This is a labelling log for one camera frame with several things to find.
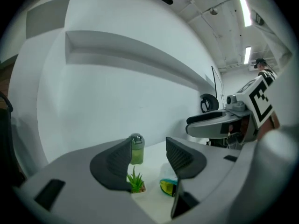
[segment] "white wall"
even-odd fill
[[[61,29],[30,38],[15,62],[8,90],[16,155],[26,175],[48,164],[38,130],[37,92],[48,52]]]
[[[235,94],[247,82],[253,80],[258,75],[258,71],[249,71],[248,68],[229,71],[222,74],[223,90],[224,90],[224,105],[226,97]]]
[[[197,90],[104,63],[68,64],[63,80],[60,115],[68,151],[132,133],[143,135],[146,145],[185,138],[186,119],[200,112]]]

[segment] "fluorescent light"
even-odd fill
[[[250,11],[247,6],[247,2],[246,2],[246,0],[240,0],[240,3],[241,3],[242,11],[243,11],[245,26],[246,27],[251,26]]]
[[[251,52],[251,47],[246,47],[244,64],[248,64],[250,58],[250,52]]]

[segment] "succulent plant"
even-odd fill
[[[127,177],[132,187],[131,192],[132,193],[140,192],[140,189],[142,188],[144,181],[142,181],[141,179],[142,175],[140,176],[140,173],[137,176],[135,175],[135,166],[133,168],[133,173],[131,175],[127,174]]]

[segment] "yellow object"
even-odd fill
[[[173,186],[174,186],[173,183],[166,182],[166,181],[160,181],[160,187],[161,187],[162,191],[170,196],[172,196]]]

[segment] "green jar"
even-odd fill
[[[144,154],[144,138],[139,133],[130,135],[132,143],[132,160],[131,164],[142,164]]]

